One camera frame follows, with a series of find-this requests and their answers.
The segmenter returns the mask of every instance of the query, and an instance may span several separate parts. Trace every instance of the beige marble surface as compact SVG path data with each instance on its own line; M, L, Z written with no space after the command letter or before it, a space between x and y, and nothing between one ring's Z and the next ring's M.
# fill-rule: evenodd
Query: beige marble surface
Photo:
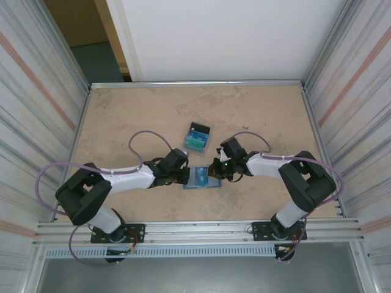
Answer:
M299 87L177 87L93 90L75 162L104 168L137 165L127 148L132 134L153 130L181 148L192 121L211 127L211 142L204 156L190 154L190 165L210 164L219 143L243 130L263 135L272 154L308 150L319 158ZM265 147L256 137L238 138L247 151ZM133 147L145 161L169 151L151 134L138 136ZM173 184L129 190L107 198L105 205L126 221L246 220L268 219L289 200L281 180L259 176L234 184L223 181L220 189L184 190ZM335 216L332 203L312 215Z

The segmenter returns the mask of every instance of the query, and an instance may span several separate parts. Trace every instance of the metal base plate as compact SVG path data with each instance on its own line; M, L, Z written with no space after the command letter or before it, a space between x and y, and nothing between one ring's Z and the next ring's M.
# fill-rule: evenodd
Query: metal base plate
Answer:
M94 227L92 229L91 243L96 244L96 243L143 243L144 242L145 224L126 224L126 230L135 232L137 234L137 239L134 233L130 233L130 236L132 236L131 239L129 237L124 237L119 242L113 242L109 240L106 233Z
M254 222L251 224L254 241L293 241L293 236L299 239L304 228L304 222L298 221L291 228L289 233L283 238L278 238L271 229L271 222ZM302 240L307 239L307 233L304 232Z

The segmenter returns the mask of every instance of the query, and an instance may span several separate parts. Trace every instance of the floor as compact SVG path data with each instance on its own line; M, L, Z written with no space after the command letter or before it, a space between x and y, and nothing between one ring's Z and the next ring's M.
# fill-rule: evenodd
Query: floor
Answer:
M138 164L129 152L129 137L143 129L163 135L182 148L192 121L211 127L205 155L191 153L190 165L208 165L216 148L239 131L263 135L272 154L310 151L319 158L315 139L297 86L170 87L149 89L96 89L92 91L75 162L121 168ZM239 136L247 151L265 146L256 137ZM145 161L164 157L168 148L157 137L143 134L133 147ZM184 190L181 185L129 190L106 199L126 221L252 220L270 219L290 201L282 180L246 177L224 181L219 189ZM335 217L333 203L311 217Z
M123 82L109 42L71 48L88 82Z
M46 260L40 293L360 293L349 244L301 244L290 263L274 258L126 259L119 267Z

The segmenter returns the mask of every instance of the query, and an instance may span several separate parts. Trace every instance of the orange stripe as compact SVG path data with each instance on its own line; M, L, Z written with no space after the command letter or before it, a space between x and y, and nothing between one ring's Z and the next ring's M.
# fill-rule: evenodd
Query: orange stripe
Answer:
M372 61L379 55L379 53L383 50L385 45L389 42L391 39L391 27L387 30L387 32L381 37L381 39L378 41L376 46L372 49L371 53L367 56L367 58L364 60L363 64L360 66L358 71L355 73L355 75L351 78L351 80L348 82L348 84L345 85L343 90L340 92L338 97L335 99L335 101L331 104L330 108L327 110L327 112L324 114L322 119L319 121L319 126L322 127L326 119L330 116L332 111L338 106L338 104L341 102L341 100L346 96L346 94L350 91L352 86L356 83L358 78L362 75L362 73L368 68L369 65L371 65Z
M361 226L361 231L366 234L380 229L391 227L391 215Z
M0 230L30 238L35 237L35 231L4 220L0 220Z
M42 95L49 101L50 105L53 106L53 108L57 111L57 113L61 116L61 118L64 119L67 125L69 125L69 127L71 127L72 130L75 130L76 128L75 124L73 124L72 120L70 120L67 114L56 103L54 98L50 95L50 92L46 89L46 87L42 84L42 82L34 74L34 72L32 72L32 70L25 63L25 61L20 57L20 55L15 51L15 48L6 39L6 37L3 35L2 32L0 32L0 44L8 52L8 54L12 57L12 59L19 65L19 67L24 71L26 76L36 86L36 88L39 89Z

